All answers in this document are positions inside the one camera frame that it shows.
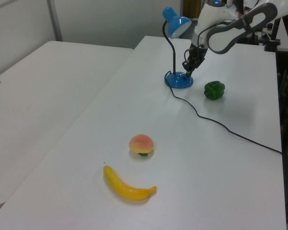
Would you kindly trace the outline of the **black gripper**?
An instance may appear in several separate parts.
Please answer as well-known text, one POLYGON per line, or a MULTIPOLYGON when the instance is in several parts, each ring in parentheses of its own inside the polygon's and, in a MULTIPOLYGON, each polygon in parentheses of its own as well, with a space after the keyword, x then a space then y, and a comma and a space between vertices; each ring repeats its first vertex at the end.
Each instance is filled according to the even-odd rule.
POLYGON ((190 45, 184 52, 184 62, 182 63, 186 70, 186 77, 191 77, 195 69, 197 69, 204 61, 208 49, 190 45))

